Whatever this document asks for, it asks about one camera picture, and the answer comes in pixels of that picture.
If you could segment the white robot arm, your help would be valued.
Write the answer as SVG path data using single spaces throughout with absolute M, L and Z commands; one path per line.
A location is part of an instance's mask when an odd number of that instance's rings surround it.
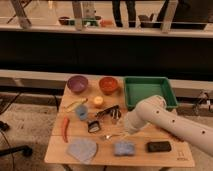
M 213 157 L 213 128 L 169 112 L 162 96 L 153 95 L 139 101 L 132 111 L 124 115 L 123 129 L 128 134 L 135 134 L 147 123 L 168 131 Z

